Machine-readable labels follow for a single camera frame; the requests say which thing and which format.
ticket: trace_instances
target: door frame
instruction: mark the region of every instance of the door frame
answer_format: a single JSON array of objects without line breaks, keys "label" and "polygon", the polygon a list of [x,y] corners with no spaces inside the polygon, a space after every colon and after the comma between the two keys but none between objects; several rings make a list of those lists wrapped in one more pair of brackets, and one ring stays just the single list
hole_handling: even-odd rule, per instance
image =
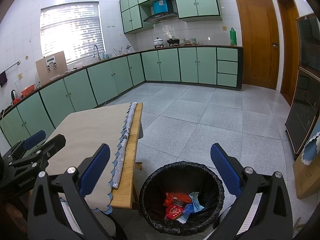
[{"label": "door frame", "polygon": [[[275,10],[275,6],[274,6],[274,4],[273,4],[273,0],[271,0],[271,2],[272,2],[272,8],[273,8],[273,11],[274,11],[274,13],[275,13],[275,15],[276,15],[276,10]],[[239,10],[239,6],[240,6],[240,3],[239,3],[239,0],[236,0],[236,3],[237,3],[237,7],[238,7],[238,11],[239,11],[239,18],[240,18],[240,25],[242,25],[242,23],[241,23],[241,15],[240,15],[240,13],[241,13],[241,10]],[[278,83],[278,78],[279,78],[279,61],[280,61],[280,46],[279,46],[279,40],[280,40],[280,38],[279,38],[279,28],[278,28],[278,21],[277,21],[277,24],[276,24],[276,27],[277,27],[277,30],[278,30],[278,57],[277,57],[277,64],[276,64],[276,73],[277,73],[277,76],[276,76],[276,78],[275,78],[275,84],[274,84],[274,90],[276,90],[276,87],[277,87],[277,83]],[[244,34],[243,34],[243,32],[241,32],[241,36],[242,36],[242,41],[244,41]]]},{"label": "door frame", "polygon": [[[297,15],[298,15],[298,17],[299,17],[299,12],[298,12],[298,7],[297,7],[297,4],[296,4],[296,2],[295,2],[295,0],[292,0],[293,1],[293,4],[294,4],[294,7],[295,7],[295,10],[296,10],[296,12],[297,12]],[[292,101],[290,101],[290,98],[288,98],[287,96],[285,96],[286,94],[284,94],[284,78],[285,78],[285,76],[284,76],[284,74],[286,73],[285,72],[285,70],[286,70],[286,68],[287,68],[287,70],[289,70],[288,69],[288,67],[289,66],[287,66],[286,65],[286,48],[288,49],[288,45],[286,46],[286,44],[288,44],[288,40],[286,39],[286,32],[288,32],[288,35],[292,35],[292,32],[291,32],[291,30],[287,30],[286,28],[285,28],[285,25],[283,24],[283,22],[284,22],[284,11],[283,10],[285,10],[285,8],[283,8],[283,6],[282,6],[282,2],[280,1],[280,0],[277,0],[277,3],[278,3],[278,6],[279,6],[279,11],[280,11],[280,16],[281,16],[281,22],[282,22],[282,30],[283,30],[283,38],[284,38],[284,64],[283,64],[283,72],[282,72],[282,82],[281,82],[281,88],[280,88],[280,93],[283,95],[283,97],[285,98],[285,100],[288,102],[288,104],[289,105],[291,105],[292,104],[292,101],[293,101],[293,98],[292,98]],[[291,52],[291,54],[294,52],[294,46],[296,46],[297,47],[297,51],[296,51],[296,53],[297,53],[297,55],[298,55],[298,58],[297,58],[297,62],[296,62],[296,64],[297,64],[297,77],[295,78],[295,80],[297,81],[298,80],[298,70],[299,70],[299,57],[300,57],[300,52],[299,52],[299,35],[298,35],[298,26],[297,26],[297,21],[295,20],[295,22],[294,22],[294,25],[297,27],[297,32],[296,32],[296,37],[295,37],[295,39],[293,39],[294,41],[296,41],[295,42],[295,44],[293,45],[293,46],[290,46],[290,52]]]}]

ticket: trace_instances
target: window blind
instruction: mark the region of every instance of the window blind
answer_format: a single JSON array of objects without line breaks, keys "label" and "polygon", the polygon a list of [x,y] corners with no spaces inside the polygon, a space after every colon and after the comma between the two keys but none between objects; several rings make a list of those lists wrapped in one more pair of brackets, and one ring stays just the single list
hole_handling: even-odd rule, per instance
[{"label": "window blind", "polygon": [[63,50],[68,64],[93,56],[94,45],[98,46],[99,53],[105,52],[98,2],[41,9],[40,29],[44,57]]}]

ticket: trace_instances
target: green plastic bottle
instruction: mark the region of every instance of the green plastic bottle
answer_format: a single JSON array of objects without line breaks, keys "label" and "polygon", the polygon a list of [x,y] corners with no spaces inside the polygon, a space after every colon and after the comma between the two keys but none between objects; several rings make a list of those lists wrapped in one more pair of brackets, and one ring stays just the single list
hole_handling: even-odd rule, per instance
[{"label": "green plastic bottle", "polygon": [[237,35],[234,28],[230,30],[230,46],[237,46]]}]

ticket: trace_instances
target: black trash bag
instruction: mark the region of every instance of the black trash bag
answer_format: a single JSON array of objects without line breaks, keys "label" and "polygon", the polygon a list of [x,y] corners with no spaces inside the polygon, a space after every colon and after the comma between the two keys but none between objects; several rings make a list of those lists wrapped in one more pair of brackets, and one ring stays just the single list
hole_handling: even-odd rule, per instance
[{"label": "black trash bag", "polygon": [[[166,221],[163,205],[166,192],[190,194],[199,192],[203,210],[191,214],[185,224]],[[145,220],[160,233],[191,236],[204,232],[219,216],[223,206],[224,189],[219,177],[203,164],[175,162],[152,173],[140,191],[139,204]]]}]

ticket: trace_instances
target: metal screw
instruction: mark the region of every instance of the metal screw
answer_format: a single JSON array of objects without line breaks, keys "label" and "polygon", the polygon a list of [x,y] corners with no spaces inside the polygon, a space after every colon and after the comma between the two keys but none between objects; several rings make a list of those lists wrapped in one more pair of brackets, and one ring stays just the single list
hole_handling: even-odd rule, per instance
[{"label": "metal screw", "polygon": [[252,174],[252,173],[253,173],[253,168],[251,168],[251,167],[245,167],[245,168],[244,168],[244,171],[245,171],[246,173],[248,173],[248,174]]},{"label": "metal screw", "polygon": [[281,172],[276,171],[276,172],[275,172],[275,176],[276,176],[277,178],[281,178],[281,177],[282,177],[282,174],[281,174]]},{"label": "metal screw", "polygon": [[43,178],[43,177],[45,176],[45,171],[39,172],[38,176],[39,176],[40,178]]},{"label": "metal screw", "polygon": [[76,168],[75,168],[75,167],[70,167],[70,168],[67,169],[67,172],[68,172],[69,174],[75,173],[75,171],[76,171]]}]

